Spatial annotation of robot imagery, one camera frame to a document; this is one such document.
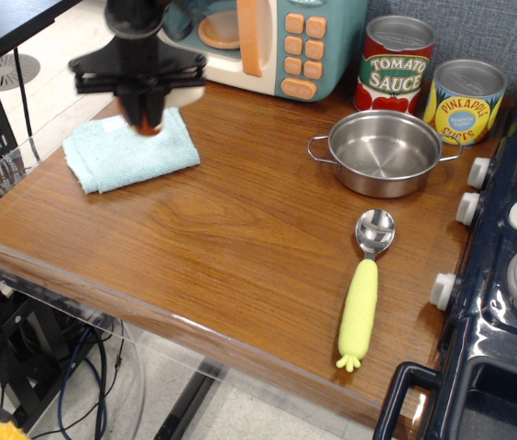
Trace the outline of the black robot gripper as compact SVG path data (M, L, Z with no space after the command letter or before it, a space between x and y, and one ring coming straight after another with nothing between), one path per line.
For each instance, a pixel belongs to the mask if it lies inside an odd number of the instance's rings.
M80 94L115 94L131 126L160 125L168 92L205 85L203 54L174 47L156 36L114 37L101 49L69 61ZM144 107L138 94L145 94Z

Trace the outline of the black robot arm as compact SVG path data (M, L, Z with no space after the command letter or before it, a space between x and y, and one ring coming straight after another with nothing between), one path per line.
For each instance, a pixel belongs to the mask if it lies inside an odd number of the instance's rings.
M204 92L204 55L163 42L158 33L169 1L108 1L104 9L114 37L103 48L73 59L80 94L111 93L139 134L161 131L166 106L184 106Z

